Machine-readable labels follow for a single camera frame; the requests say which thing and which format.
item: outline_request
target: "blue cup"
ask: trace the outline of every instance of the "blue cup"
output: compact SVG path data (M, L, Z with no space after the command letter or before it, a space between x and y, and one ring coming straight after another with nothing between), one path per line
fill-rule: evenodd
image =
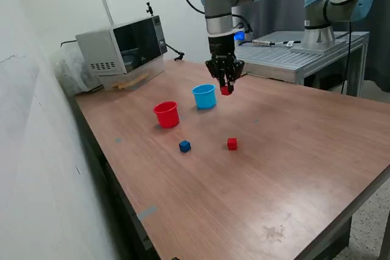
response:
M211 109L217 104L215 85L199 85L193 89L193 94L200 110Z

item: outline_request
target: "floor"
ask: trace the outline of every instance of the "floor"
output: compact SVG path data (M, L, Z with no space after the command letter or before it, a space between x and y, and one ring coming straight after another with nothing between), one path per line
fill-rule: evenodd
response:
M363 98L390 104L390 93L381 91L374 82L365 81ZM350 245L335 259L374 260L380 254L390 210L388 180L353 216Z

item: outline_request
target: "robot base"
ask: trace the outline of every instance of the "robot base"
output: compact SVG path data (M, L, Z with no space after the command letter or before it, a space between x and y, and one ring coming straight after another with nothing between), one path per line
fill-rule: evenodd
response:
M305 29L301 45L291 48L291 52L327 55L342 48L345 43L346 40L335 38L332 26L321 29Z

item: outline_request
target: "red cup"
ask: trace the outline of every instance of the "red cup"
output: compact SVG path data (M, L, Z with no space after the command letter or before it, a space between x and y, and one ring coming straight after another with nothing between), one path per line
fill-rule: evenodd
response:
M154 107L153 112L157 115L158 122L162 128L173 128L179 124L177 102L163 102Z

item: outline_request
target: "plastic cup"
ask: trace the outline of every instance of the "plastic cup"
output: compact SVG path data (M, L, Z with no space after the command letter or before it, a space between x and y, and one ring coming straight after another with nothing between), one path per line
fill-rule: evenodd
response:
M173 128L179 124L176 102L163 102L154 107L153 112L157 115L158 123L162 128Z
M200 110L211 109L217 104L215 85L199 85L193 89L193 94Z

